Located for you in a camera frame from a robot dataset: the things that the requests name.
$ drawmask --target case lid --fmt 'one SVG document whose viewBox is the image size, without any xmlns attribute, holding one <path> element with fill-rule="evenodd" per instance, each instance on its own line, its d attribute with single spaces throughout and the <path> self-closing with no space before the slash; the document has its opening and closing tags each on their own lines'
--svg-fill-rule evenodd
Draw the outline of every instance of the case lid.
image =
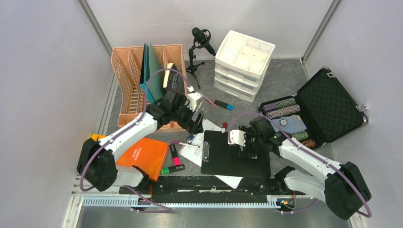
<svg viewBox="0 0 403 228">
<path fill-rule="evenodd" d="M 322 142 L 331 143 L 367 122 L 364 113 L 357 110 L 357 104 L 327 67 L 305 83 L 297 96 L 312 117 Z"/>
</svg>

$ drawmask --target orange notebook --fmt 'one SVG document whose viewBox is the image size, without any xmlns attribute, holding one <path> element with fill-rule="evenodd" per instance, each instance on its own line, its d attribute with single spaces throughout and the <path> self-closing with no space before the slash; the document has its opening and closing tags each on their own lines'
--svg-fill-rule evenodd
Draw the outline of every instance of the orange notebook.
<svg viewBox="0 0 403 228">
<path fill-rule="evenodd" d="M 154 139 L 142 138 L 120 156 L 116 165 L 138 166 L 150 179 L 157 181 L 168 154 L 168 143 Z"/>
</svg>

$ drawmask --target white panel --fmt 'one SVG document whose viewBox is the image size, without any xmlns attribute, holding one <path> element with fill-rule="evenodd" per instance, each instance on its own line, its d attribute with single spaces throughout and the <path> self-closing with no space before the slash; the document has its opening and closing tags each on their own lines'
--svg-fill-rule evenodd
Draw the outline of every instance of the white panel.
<svg viewBox="0 0 403 228">
<path fill-rule="evenodd" d="M 332 144 L 340 162 L 360 168 L 372 193 L 368 228 L 402 227 L 403 4 L 342 1 L 311 57 L 312 76 L 328 66 L 359 104 L 369 124 Z"/>
<path fill-rule="evenodd" d="M 331 0 L 88 0 L 109 43 L 114 47 L 193 44 L 192 28 L 208 29 L 218 50 L 234 30 L 276 45 L 273 57 L 301 57 Z M 197 59 L 213 59 L 207 50 Z"/>
<path fill-rule="evenodd" d="M 76 1 L 2 1 L 0 12 L 0 227 L 57 228 L 113 71 Z"/>
</svg>

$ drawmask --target gray floor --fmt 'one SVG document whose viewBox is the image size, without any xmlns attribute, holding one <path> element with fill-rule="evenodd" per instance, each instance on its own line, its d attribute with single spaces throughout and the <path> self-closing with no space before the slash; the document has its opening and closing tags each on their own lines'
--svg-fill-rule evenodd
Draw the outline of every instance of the gray floor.
<svg viewBox="0 0 403 228">
<path fill-rule="evenodd" d="M 261 102 L 280 98 L 283 96 L 294 94 L 306 81 L 307 77 L 304 73 L 302 65 L 297 59 L 273 59 L 269 65 L 264 83 L 259 90 L 258 95 L 253 103 L 242 101 L 236 97 L 222 92 L 213 87 L 214 78 L 214 61 L 207 61 L 204 66 L 199 68 L 197 72 L 201 92 L 210 99 L 220 99 L 235 106 L 235 110 L 230 112 L 221 107 L 213 108 L 205 102 L 202 106 L 205 112 L 205 118 L 213 123 L 221 126 L 223 122 L 228 122 L 237 115 L 247 112 L 256 111 L 257 106 Z M 195 80 L 192 76 L 188 79 L 196 88 Z M 118 129 L 117 119 L 120 111 L 122 93 L 120 89 L 116 94 L 113 105 L 112 116 L 109 122 L 108 134 Z M 236 123 L 248 124 L 252 116 L 246 116 Z M 155 132 L 148 137 L 161 141 L 169 142 L 173 139 L 185 141 L 188 133 L 159 133 Z M 318 153 L 332 158 L 329 147 L 317 150 Z M 276 155 L 270 156 L 272 173 L 275 174 L 283 167 L 290 165 L 300 169 L 292 162 L 286 161 Z M 174 175 L 200 175 L 200 167 L 194 165 L 184 157 L 180 157 L 181 162 L 186 165 L 186 170 L 172 173 Z M 172 166 L 171 155 L 169 154 L 164 167 Z M 309 205 L 312 200 L 297 198 L 297 209 L 304 208 Z M 112 207 L 83 207 L 80 213 L 78 228 L 151 228 L 151 227 L 191 227 L 191 228 L 265 228 L 265 227 L 328 227 L 328 228 L 346 228 L 351 227 L 350 222 L 339 219 L 334 215 L 328 207 L 319 202 L 312 208 L 294 215 L 280 215 L 273 209 L 191 209 L 175 208 L 170 214 L 137 214 L 131 212 L 128 208 L 112 208 Z"/>
<path fill-rule="evenodd" d="M 297 92 L 297 90 L 307 82 L 307 76 L 304 72 L 304 69 L 299 61 L 299 59 L 272 59 L 270 62 L 269 68 L 267 70 L 264 82 L 256 95 L 255 100 L 252 103 L 240 100 L 237 97 L 234 97 L 230 94 L 227 94 L 217 88 L 214 85 L 214 61 L 206 61 L 206 64 L 199 67 L 196 72 L 196 76 L 201 85 L 200 92 L 206 96 L 208 96 L 211 100 L 219 99 L 221 101 L 227 102 L 235 107 L 233 111 L 226 110 L 221 107 L 213 107 L 209 103 L 204 102 L 202 105 L 202 110 L 205 114 L 205 119 L 208 119 L 215 123 L 218 126 L 222 126 L 223 122 L 227 122 L 228 125 L 236 116 L 244 112 L 252 112 L 257 111 L 257 107 L 260 103 L 281 98 L 287 95 L 292 95 Z M 196 80 L 193 76 L 188 74 L 188 80 L 193 85 L 194 88 L 197 88 Z M 111 134 L 118 130 L 117 127 L 117 119 L 120 113 L 120 105 L 122 102 L 122 92 L 120 88 L 118 88 L 116 97 L 114 100 L 111 117 L 108 124 L 107 134 Z M 254 118 L 254 116 L 245 116 L 242 117 L 237 123 L 234 124 L 234 127 L 238 127 L 240 124 L 249 126 L 249 120 Z M 187 132 L 168 132 L 161 133 L 155 132 L 153 134 L 148 135 L 149 138 L 171 142 L 171 140 L 179 140 L 181 142 L 186 141 L 189 134 Z M 332 153 L 330 151 L 329 146 L 325 146 L 316 150 L 321 155 L 333 158 Z M 200 167 L 195 165 L 193 162 L 187 160 L 186 158 L 180 156 L 180 160 L 182 164 L 185 164 L 186 169 L 183 171 L 170 173 L 170 175 L 175 176 L 183 176 L 183 175 L 202 175 L 200 173 Z M 172 166 L 172 157 L 169 153 L 164 167 Z M 286 166 L 292 166 L 299 169 L 302 172 L 305 172 L 304 169 L 298 167 L 291 161 L 282 159 L 275 154 L 270 155 L 270 165 L 271 165 L 271 173 L 272 175 L 276 174 L 279 170 Z"/>
</svg>

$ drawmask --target orange plastic organizer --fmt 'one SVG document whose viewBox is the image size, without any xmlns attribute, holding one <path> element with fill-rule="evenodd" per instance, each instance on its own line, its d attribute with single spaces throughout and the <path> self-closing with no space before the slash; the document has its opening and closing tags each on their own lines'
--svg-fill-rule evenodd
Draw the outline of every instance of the orange plastic organizer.
<svg viewBox="0 0 403 228">
<path fill-rule="evenodd" d="M 173 62 L 186 77 L 182 44 L 156 45 L 153 48 L 162 67 Z M 138 46 L 117 47 L 112 52 L 112 67 L 122 89 L 122 106 L 117 122 L 118 127 L 125 126 L 143 111 L 144 92 L 139 85 L 143 51 L 144 47 Z M 176 122 L 170 122 L 161 127 L 159 131 L 184 131 L 184 129 Z"/>
</svg>

